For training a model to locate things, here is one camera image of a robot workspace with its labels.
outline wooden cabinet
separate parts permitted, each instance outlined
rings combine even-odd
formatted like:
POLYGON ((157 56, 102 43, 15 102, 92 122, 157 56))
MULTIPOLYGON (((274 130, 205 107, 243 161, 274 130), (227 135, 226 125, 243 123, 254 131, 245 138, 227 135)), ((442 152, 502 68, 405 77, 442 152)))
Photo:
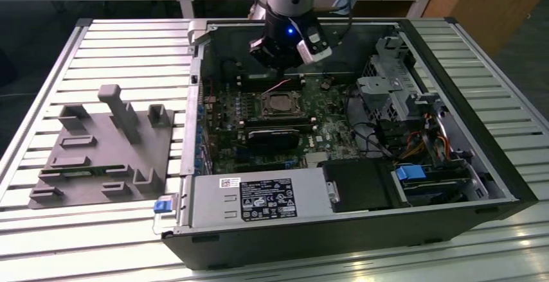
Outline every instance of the wooden cabinet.
POLYGON ((540 0, 430 0, 424 17, 454 17, 489 55, 508 42, 540 0))

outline slotted metal surface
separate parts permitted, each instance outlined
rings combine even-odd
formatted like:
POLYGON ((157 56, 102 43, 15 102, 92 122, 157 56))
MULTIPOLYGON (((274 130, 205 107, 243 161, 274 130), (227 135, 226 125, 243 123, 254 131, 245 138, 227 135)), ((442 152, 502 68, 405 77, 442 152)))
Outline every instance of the slotted metal surface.
MULTIPOLYGON (((14 161, 14 172, 4 179, 8 189, 0 190, 2 281, 515 281, 548 277, 547 125, 478 57, 474 45, 442 20, 414 21, 414 26, 541 199, 509 219, 480 225, 450 242, 422 247, 193 272, 151 230, 153 201, 26 209, 62 128, 56 120, 62 105, 79 102, 88 112, 106 112, 95 87, 112 82, 124 88, 123 99, 132 101, 135 110, 163 103, 178 112, 167 189, 177 185, 189 84, 187 26, 185 20, 108 20, 83 28, 27 146, 14 161)), ((418 72, 426 80, 425 72, 418 72)), ((434 89, 428 80, 426 85, 434 89)))

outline power supply label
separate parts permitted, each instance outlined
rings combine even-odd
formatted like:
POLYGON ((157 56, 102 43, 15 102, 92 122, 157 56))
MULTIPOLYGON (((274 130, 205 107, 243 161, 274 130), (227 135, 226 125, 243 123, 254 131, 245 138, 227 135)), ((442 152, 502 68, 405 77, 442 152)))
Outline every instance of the power supply label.
POLYGON ((246 222, 298 216, 291 179, 241 182, 241 208, 246 222))

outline floor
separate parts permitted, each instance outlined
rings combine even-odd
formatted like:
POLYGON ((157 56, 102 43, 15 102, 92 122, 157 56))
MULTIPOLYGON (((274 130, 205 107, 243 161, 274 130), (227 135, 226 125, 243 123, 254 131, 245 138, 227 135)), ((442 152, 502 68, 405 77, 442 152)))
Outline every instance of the floor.
MULTIPOLYGON (((250 3, 198 3, 199 17, 245 17, 250 3)), ((181 17, 177 2, 72 2, 59 12, 51 2, 0 4, 0 50, 18 78, 0 86, 0 154, 10 144, 79 18, 146 19, 181 17)), ((494 58, 523 93, 549 117, 549 0, 543 0, 494 58)), ((6 78, 0 72, 0 84, 6 78)))

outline blue latch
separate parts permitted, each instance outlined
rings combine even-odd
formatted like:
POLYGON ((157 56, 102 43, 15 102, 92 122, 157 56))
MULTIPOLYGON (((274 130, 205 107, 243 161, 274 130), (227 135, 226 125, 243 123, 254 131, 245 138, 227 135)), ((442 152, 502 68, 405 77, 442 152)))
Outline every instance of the blue latch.
POLYGON ((158 200, 155 202, 155 213, 171 212, 171 200, 158 200))
POLYGON ((401 181, 425 179, 426 173, 421 165, 404 165, 397 169, 397 177, 401 181))

